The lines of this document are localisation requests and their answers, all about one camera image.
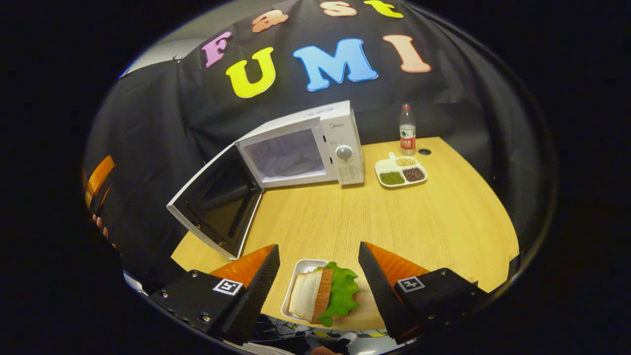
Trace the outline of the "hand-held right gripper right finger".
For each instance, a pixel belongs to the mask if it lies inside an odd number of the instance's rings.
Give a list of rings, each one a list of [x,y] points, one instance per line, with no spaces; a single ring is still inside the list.
[[[430,271],[366,241],[358,261],[388,335],[398,344],[449,332],[489,299],[450,268]]]

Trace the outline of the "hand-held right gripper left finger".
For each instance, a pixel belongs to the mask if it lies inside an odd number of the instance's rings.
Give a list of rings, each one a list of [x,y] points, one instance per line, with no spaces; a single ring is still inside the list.
[[[271,244],[211,273],[189,270],[149,299],[193,330],[243,345],[254,332],[279,267],[279,247]]]

